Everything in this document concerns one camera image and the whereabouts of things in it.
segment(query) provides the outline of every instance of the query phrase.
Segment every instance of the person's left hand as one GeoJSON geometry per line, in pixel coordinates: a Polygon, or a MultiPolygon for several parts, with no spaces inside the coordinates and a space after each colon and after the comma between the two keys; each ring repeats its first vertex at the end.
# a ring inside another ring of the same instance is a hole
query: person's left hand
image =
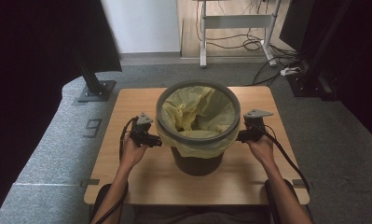
{"type": "Polygon", "coordinates": [[[137,147],[133,140],[130,138],[130,133],[125,133],[124,147],[120,165],[125,165],[127,168],[131,169],[142,159],[147,148],[147,145],[137,147]]]}

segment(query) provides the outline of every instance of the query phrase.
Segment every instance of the forearm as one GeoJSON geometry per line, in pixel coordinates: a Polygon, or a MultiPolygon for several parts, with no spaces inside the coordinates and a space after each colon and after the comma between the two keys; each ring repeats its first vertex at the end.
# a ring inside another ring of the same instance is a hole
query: forearm
{"type": "MultiPolygon", "coordinates": [[[[131,168],[125,165],[119,165],[116,177],[113,181],[112,186],[108,190],[106,196],[103,199],[101,206],[96,212],[91,223],[96,223],[107,211],[109,211],[121,198],[124,193],[124,189],[127,185],[128,177],[130,175],[131,168]]],[[[120,219],[119,207],[116,211],[109,216],[104,223],[118,223],[120,219]]]]}
{"type": "Polygon", "coordinates": [[[264,165],[282,223],[311,223],[296,196],[284,182],[275,163],[264,165]]]}

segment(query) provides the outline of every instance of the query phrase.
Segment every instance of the wooden table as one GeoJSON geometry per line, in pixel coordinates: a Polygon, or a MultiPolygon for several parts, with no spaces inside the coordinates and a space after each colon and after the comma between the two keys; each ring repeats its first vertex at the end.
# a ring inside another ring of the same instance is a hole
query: wooden table
{"type": "MultiPolygon", "coordinates": [[[[264,121],[276,133],[288,156],[296,164],[293,150],[282,126],[281,117],[267,87],[231,87],[241,103],[242,115],[257,108],[273,113],[264,121]]],[[[127,121],[141,112],[150,118],[156,117],[156,103],[164,88],[124,89],[117,98],[112,117],[95,163],[91,180],[97,185],[88,185],[84,197],[87,204],[94,204],[99,189],[113,181],[118,168],[119,137],[127,121]]],[[[157,134],[155,124],[149,132],[157,134]]],[[[283,178],[300,179],[287,163],[278,148],[274,157],[283,178]]],[[[222,163],[213,173],[205,176],[187,175],[174,163],[170,147],[149,148],[132,170],[130,189],[125,203],[129,204],[268,204],[264,189],[267,175],[246,144],[235,142],[225,152],[222,163]]],[[[305,189],[296,189],[301,204],[309,202],[305,189]]]]}

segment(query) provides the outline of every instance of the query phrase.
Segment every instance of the trash can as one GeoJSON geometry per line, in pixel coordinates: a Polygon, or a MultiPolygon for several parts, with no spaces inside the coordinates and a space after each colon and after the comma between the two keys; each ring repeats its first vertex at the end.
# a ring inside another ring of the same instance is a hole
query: trash can
{"type": "Polygon", "coordinates": [[[235,141],[241,107],[227,87],[190,80],[165,90],[157,102],[156,126],[176,165],[189,175],[207,175],[235,141]]]}

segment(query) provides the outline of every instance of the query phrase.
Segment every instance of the hand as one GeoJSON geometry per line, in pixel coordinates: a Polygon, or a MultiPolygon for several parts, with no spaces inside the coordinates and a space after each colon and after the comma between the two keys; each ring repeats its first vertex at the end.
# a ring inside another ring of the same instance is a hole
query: hand
{"type": "Polygon", "coordinates": [[[147,145],[137,147],[133,140],[130,138],[130,133],[125,133],[124,136],[124,148],[122,152],[120,166],[126,166],[127,168],[133,168],[144,156],[145,150],[148,148],[147,145]]]}
{"type": "Polygon", "coordinates": [[[273,143],[265,135],[258,142],[246,141],[255,158],[266,167],[275,164],[273,159],[273,143]]]}

